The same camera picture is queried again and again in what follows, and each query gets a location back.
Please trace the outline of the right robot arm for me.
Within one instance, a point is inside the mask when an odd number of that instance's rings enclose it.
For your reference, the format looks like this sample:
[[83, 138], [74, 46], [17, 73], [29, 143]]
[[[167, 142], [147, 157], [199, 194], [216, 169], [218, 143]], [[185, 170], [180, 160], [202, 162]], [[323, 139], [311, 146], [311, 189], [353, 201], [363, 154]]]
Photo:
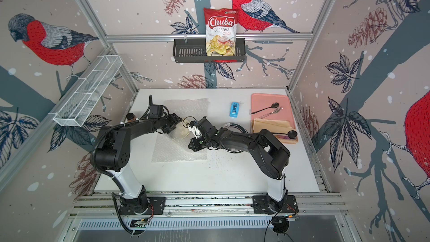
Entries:
[[248, 152], [258, 168], [268, 178], [265, 196], [255, 196], [252, 205], [255, 212], [276, 214], [286, 204], [286, 176], [284, 168], [289, 164], [290, 151], [268, 130], [258, 133], [239, 133], [213, 126], [207, 118], [185, 125], [194, 134], [188, 148], [194, 152], [202, 149]]

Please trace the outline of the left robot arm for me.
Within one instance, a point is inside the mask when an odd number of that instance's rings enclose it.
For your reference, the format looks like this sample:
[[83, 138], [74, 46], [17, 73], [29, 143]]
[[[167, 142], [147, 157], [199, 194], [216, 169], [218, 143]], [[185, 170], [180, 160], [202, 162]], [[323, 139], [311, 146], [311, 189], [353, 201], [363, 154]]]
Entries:
[[100, 130], [90, 161], [94, 169], [111, 179], [120, 194], [120, 212], [143, 215], [151, 212], [147, 191], [136, 178], [130, 164], [131, 141], [150, 133], [170, 133], [183, 120], [175, 113], [157, 118], [141, 118]]

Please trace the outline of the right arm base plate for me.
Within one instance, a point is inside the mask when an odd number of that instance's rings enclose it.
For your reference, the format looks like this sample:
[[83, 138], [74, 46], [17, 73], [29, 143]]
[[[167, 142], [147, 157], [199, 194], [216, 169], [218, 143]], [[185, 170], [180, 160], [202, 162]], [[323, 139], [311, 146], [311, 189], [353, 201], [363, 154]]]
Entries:
[[299, 212], [296, 197], [293, 195], [286, 195], [281, 201], [275, 201], [268, 195], [252, 196], [252, 204], [250, 206], [253, 208], [255, 214], [297, 214]]

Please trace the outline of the bubble wrap sheet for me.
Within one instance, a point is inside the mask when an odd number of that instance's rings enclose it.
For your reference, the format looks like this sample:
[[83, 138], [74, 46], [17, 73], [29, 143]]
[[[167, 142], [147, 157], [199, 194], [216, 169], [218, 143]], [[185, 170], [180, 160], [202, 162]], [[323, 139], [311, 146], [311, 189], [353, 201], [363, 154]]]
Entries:
[[209, 100], [187, 99], [187, 100], [168, 100], [165, 106], [180, 118], [182, 122], [168, 134], [159, 134], [151, 162], [189, 162], [207, 160], [207, 150], [194, 152], [188, 148], [190, 140], [195, 137], [193, 132], [188, 130], [191, 121], [198, 121], [208, 113]]

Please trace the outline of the cream dinner plate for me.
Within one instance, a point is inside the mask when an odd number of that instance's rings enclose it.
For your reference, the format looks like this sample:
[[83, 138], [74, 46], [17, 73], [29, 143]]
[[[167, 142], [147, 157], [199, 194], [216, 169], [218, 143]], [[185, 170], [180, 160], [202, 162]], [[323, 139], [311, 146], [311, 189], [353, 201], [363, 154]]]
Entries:
[[176, 128], [171, 131], [168, 136], [178, 140], [186, 138], [191, 133], [188, 130], [189, 123], [188, 119], [184, 119], [180, 124], [176, 125]]

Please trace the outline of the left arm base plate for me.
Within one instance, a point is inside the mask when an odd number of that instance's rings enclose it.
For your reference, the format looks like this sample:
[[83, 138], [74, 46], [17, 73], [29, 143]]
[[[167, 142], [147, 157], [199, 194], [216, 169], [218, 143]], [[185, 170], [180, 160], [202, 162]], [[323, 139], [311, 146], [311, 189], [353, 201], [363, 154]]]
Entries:
[[165, 197], [145, 197], [135, 199], [125, 199], [121, 197], [119, 214], [121, 216], [162, 215], [165, 203]]

